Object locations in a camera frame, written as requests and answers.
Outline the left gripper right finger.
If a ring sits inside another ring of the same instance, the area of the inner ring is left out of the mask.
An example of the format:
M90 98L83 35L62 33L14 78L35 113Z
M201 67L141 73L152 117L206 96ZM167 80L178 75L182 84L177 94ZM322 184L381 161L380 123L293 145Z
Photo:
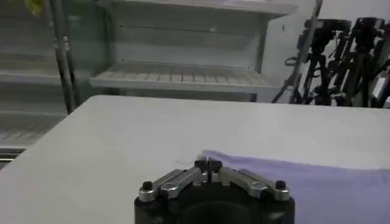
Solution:
M291 191L285 181L272 181L247 169L232 169L213 158L208 160L211 182L234 183L249 196L260 199L266 192L276 201L288 201Z

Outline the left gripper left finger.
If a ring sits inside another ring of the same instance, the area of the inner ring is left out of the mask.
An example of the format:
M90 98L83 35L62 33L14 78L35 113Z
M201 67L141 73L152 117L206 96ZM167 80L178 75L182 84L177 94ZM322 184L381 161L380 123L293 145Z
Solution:
M139 188L138 199L151 203L160 195L167 196L168 199L177 198L187 185L207 180L208 161L202 158L195 160L194 166L189 169L174 169L155 181L145 181Z

